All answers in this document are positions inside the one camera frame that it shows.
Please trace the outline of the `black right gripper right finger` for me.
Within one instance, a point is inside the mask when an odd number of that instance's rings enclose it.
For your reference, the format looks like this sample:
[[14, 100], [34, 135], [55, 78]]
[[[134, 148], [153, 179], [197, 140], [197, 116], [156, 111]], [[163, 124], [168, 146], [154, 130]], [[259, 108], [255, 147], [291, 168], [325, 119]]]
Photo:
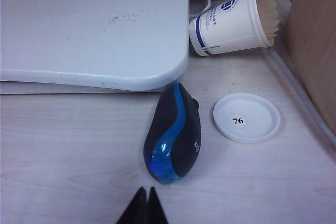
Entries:
[[148, 199], [148, 223], [168, 224], [168, 220], [154, 187], [151, 187]]

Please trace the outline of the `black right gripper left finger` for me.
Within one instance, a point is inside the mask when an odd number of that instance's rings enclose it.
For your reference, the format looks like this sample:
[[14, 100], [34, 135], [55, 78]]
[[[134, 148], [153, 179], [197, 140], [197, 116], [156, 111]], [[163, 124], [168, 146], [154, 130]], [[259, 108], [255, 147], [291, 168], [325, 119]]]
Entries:
[[148, 223], [146, 190], [140, 187], [117, 221], [122, 223]]

